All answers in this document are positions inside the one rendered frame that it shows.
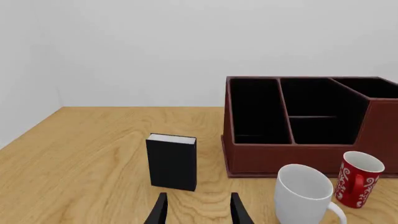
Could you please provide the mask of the black book with white pages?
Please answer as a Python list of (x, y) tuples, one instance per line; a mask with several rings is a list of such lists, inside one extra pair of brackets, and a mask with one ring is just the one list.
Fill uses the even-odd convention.
[(193, 192), (197, 186), (197, 139), (152, 133), (146, 139), (150, 183)]

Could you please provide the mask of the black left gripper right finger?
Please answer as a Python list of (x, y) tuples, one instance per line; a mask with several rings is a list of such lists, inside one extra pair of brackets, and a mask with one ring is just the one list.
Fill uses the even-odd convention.
[(231, 194), (230, 210), (233, 224), (254, 224), (236, 192)]

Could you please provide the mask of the red mug with white pattern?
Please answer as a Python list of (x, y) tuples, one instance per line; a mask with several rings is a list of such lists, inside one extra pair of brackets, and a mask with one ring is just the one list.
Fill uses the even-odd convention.
[(362, 208), (384, 169), (384, 164), (370, 154), (345, 152), (335, 187), (336, 199), (347, 207)]

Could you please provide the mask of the red-brown desk caddy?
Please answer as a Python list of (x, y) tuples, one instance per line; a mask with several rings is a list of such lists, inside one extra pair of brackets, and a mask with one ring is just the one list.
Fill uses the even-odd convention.
[(230, 178), (287, 164), (339, 173), (359, 151), (398, 179), (398, 83), (379, 77), (228, 77), (221, 143)]

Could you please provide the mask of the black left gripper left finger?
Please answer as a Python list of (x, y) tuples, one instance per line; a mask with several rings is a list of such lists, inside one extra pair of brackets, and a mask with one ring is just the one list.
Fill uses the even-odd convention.
[(166, 224), (168, 209), (167, 194), (162, 192), (144, 224)]

